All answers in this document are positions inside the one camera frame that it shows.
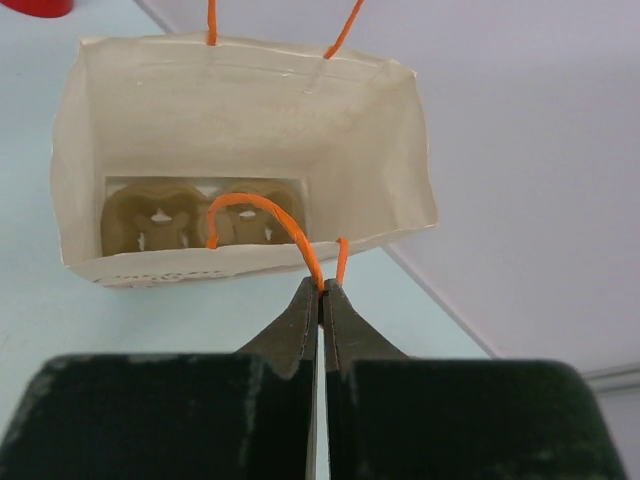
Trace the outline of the white paper takeout bag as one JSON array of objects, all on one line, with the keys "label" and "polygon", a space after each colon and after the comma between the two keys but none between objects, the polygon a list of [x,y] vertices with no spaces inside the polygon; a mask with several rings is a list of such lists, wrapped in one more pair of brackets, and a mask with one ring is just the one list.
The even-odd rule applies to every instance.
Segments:
[{"label": "white paper takeout bag", "polygon": [[135,288],[301,269],[286,244],[104,256],[104,202],[137,182],[184,180],[211,195],[241,179],[293,183],[321,261],[438,223],[415,73],[340,46],[204,33],[80,42],[52,132],[51,196],[63,264]]}]

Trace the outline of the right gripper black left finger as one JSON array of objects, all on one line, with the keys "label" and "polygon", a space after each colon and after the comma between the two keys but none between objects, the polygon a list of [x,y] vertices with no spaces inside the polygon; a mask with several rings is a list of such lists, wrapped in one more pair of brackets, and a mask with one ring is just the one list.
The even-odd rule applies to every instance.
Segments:
[{"label": "right gripper black left finger", "polygon": [[232,353],[66,355],[28,384],[5,479],[311,479],[320,294]]}]

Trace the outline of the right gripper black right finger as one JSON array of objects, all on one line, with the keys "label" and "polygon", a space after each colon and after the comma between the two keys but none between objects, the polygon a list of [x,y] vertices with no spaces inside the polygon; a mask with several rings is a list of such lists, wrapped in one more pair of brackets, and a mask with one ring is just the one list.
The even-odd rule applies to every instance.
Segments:
[{"label": "right gripper black right finger", "polygon": [[595,396],[544,360],[424,359],[322,295],[334,479],[623,479]]}]

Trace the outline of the brown pulp cup carrier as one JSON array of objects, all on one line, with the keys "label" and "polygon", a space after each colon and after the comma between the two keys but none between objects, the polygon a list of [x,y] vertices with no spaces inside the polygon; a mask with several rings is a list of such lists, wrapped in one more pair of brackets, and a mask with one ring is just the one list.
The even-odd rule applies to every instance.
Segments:
[{"label": "brown pulp cup carrier", "polygon": [[[101,218],[101,253],[204,248],[209,239],[207,212],[218,196],[256,194],[306,226],[303,196],[284,180],[241,179],[207,195],[184,180],[137,182],[115,191]],[[215,215],[218,244],[286,244],[291,237],[270,213],[250,204],[221,208]]]}]

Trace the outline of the red plastic cup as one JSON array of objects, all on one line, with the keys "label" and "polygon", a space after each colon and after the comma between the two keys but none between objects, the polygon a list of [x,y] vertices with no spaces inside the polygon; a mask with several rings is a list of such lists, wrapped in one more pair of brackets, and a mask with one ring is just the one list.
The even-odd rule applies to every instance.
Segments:
[{"label": "red plastic cup", "polygon": [[60,18],[71,12],[73,0],[1,0],[1,4],[18,13],[38,18]]}]

